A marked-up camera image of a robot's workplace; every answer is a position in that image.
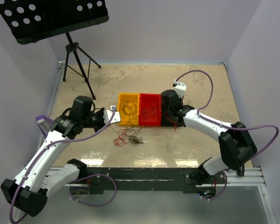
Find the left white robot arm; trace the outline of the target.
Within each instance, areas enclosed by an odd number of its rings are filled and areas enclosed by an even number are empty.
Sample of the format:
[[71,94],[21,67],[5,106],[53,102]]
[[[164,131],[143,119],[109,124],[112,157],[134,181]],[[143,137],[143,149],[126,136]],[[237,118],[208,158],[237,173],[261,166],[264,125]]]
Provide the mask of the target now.
[[96,108],[90,97],[76,97],[72,107],[54,119],[44,143],[28,165],[14,179],[2,182],[0,188],[11,208],[37,216],[48,200],[49,187],[43,181],[60,153],[83,129],[98,132],[106,122],[104,107]]

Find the black perforated music stand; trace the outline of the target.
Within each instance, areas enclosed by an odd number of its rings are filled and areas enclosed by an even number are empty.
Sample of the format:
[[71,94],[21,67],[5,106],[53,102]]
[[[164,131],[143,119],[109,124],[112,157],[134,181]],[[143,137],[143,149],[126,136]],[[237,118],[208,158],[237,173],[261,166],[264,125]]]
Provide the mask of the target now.
[[78,56],[81,51],[89,63],[97,62],[87,54],[70,36],[72,31],[106,23],[108,10],[103,0],[0,0],[0,15],[21,45],[65,34],[66,62],[70,53],[80,68],[78,75],[89,83],[89,73],[85,72]]

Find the purple plastic holder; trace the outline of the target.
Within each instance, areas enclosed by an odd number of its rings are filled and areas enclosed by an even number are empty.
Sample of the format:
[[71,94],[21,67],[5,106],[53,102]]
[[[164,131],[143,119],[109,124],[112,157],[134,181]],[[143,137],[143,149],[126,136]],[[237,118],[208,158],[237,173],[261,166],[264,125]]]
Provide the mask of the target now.
[[46,138],[49,131],[51,130],[51,126],[53,125],[53,120],[44,115],[40,115],[35,118],[35,121],[36,121],[37,125],[39,126],[39,128],[42,132],[42,135]]

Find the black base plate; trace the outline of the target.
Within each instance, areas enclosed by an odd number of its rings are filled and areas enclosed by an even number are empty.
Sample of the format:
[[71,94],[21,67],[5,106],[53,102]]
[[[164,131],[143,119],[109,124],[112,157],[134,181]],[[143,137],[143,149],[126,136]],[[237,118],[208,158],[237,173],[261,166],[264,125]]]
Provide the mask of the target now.
[[197,168],[88,167],[71,183],[85,184],[91,194],[114,190],[112,181],[118,191],[179,191],[185,194],[195,194],[197,186],[226,183],[223,172],[204,180],[198,179],[197,174]]

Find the black plastic bin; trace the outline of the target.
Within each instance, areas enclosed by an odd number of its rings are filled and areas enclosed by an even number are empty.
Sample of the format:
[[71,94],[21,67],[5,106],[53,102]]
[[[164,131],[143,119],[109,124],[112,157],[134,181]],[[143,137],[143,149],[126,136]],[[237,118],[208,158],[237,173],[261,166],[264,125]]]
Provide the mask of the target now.
[[176,93],[161,94],[161,125],[162,126],[184,126],[182,116],[182,100]]

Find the red plastic bin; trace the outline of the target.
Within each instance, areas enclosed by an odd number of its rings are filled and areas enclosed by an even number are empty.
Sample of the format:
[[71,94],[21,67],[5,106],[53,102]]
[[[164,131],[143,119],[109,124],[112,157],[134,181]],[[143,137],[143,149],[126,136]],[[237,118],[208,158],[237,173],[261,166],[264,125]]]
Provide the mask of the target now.
[[161,95],[140,94],[139,105],[140,126],[161,126]]

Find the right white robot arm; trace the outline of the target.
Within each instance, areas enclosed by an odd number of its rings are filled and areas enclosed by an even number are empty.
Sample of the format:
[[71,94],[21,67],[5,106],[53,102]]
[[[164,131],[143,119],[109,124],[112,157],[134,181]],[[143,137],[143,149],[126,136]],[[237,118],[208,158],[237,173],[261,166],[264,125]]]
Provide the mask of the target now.
[[194,107],[184,105],[174,90],[161,93],[161,107],[172,123],[195,129],[219,143],[220,156],[207,159],[190,175],[198,185],[210,183],[222,171],[240,170],[257,153],[254,141],[241,122],[231,124],[211,120],[208,116],[203,119]]

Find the yellow plastic bin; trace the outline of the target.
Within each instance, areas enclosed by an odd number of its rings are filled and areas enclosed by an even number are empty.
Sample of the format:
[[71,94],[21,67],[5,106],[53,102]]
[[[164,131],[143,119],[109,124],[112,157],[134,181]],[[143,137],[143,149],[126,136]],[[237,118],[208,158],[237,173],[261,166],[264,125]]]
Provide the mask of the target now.
[[139,125],[139,93],[120,93],[118,97],[118,111],[120,113],[120,126]]

